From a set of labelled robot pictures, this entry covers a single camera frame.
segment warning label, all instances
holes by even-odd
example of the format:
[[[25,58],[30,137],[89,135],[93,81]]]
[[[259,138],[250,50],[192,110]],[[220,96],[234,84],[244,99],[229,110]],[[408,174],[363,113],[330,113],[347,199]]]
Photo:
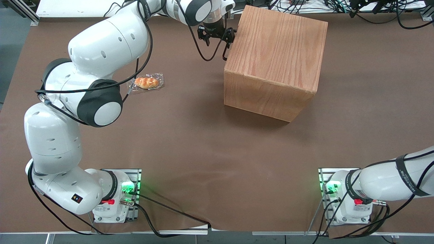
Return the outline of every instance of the warning label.
[[[80,203],[81,202],[81,200],[83,200],[83,198],[82,197],[80,197],[79,195],[77,195],[77,194],[74,194],[73,196],[72,196],[72,198],[71,198],[74,202],[76,202],[76,203]]]
[[[371,210],[371,206],[368,206],[368,205],[354,205],[353,210],[354,211],[358,211],[358,212],[366,212],[366,211],[370,211]]]

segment black joint cap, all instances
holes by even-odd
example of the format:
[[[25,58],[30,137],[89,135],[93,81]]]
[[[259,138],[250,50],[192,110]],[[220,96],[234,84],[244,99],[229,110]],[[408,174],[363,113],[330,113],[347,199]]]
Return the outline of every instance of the black joint cap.
[[[45,81],[47,81],[47,77],[51,73],[51,71],[57,66],[67,62],[72,62],[72,61],[71,59],[66,59],[66,58],[55,59],[51,61],[45,68],[44,74],[42,75],[42,82],[45,84]]]
[[[94,81],[89,88],[97,88],[111,84],[116,84],[116,81],[110,79],[98,79]],[[77,106],[77,116],[80,120],[93,127],[107,126],[113,123],[117,118],[106,125],[99,125],[95,122],[95,114],[99,108],[109,102],[118,103],[121,107],[120,112],[122,112],[123,102],[119,86],[86,92]]]

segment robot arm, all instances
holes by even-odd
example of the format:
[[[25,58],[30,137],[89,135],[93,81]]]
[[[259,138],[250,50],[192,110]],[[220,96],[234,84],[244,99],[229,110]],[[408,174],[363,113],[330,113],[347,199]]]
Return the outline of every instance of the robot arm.
[[[433,164],[434,146],[364,169],[337,171],[324,184],[329,200],[343,199],[339,208],[338,204],[332,205],[334,224],[367,224],[373,202],[433,196]]]
[[[148,30],[142,16],[148,19],[161,9],[160,13],[184,24],[197,25],[211,11],[217,18],[235,5],[232,0],[223,1],[131,2],[114,16],[75,36],[68,45],[70,59],[57,59],[47,66],[43,89],[71,91],[116,84],[112,80],[114,72],[143,55],[148,46]],[[122,205],[121,200],[131,199],[127,192],[134,189],[134,184],[121,171],[82,170],[78,166],[82,158],[78,123],[48,106],[52,104],[87,125],[107,126],[122,112],[119,86],[86,92],[47,92],[39,99],[42,102],[30,107],[24,118],[32,155],[26,173],[31,174],[34,186],[70,212],[85,214],[93,210],[101,222],[122,223],[128,206]]]

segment table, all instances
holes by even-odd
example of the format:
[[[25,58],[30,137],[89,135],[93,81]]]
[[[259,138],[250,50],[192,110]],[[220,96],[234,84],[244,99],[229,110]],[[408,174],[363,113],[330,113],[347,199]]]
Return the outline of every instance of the table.
[[[396,22],[371,25],[347,15],[306,16],[329,22],[329,29],[318,93],[290,124],[224,106],[224,61],[204,62],[186,26],[152,18],[154,51],[145,72],[162,72],[166,87],[131,95],[110,126],[80,126],[80,166],[142,168],[142,184],[149,189],[142,193],[165,201],[153,190],[215,229],[306,231],[321,198],[318,168],[363,167],[432,145],[434,114],[427,112],[434,109],[432,27],[408,31]],[[402,21],[407,26],[422,23],[417,14],[403,14]],[[67,57],[68,41],[94,23],[69,20],[31,27],[0,113],[0,193],[7,196],[0,198],[2,233],[66,230],[27,184],[24,167],[30,154],[23,116],[38,102],[33,90],[39,88],[45,66]],[[134,66],[122,68],[114,79],[128,76]],[[142,203],[157,229],[197,226]],[[421,211],[433,203],[434,198],[416,199],[380,232],[433,233],[434,213]],[[395,209],[401,202],[390,204]],[[89,230],[49,206],[73,228]],[[106,232],[149,230],[140,217],[98,227]],[[347,231],[331,228],[330,235]]]

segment wood grain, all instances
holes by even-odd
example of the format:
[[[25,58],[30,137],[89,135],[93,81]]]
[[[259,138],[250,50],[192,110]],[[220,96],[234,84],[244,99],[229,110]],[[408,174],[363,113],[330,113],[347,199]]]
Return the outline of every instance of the wood grain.
[[[224,104],[291,122],[316,94],[327,22],[246,6]]]

